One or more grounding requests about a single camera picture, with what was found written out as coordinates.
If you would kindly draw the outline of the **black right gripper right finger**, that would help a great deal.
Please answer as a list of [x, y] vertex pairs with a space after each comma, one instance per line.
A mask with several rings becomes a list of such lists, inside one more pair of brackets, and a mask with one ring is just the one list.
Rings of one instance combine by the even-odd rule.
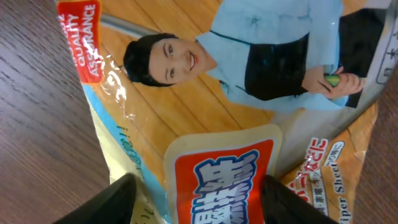
[[270, 175], [262, 180], [262, 212], [266, 224], [337, 224]]

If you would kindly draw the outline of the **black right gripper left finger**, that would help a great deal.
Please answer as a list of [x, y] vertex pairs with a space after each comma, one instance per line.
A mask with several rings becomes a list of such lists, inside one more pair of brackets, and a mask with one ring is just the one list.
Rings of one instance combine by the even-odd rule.
[[130, 224], [136, 189], [134, 176], [125, 174], [55, 224]]

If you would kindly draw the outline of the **cream bee snack bag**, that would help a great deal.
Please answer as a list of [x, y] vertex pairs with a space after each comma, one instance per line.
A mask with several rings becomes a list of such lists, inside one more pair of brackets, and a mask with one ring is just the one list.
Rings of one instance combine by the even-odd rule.
[[396, 1], [57, 1], [130, 223], [265, 223], [273, 176], [337, 223], [397, 64]]

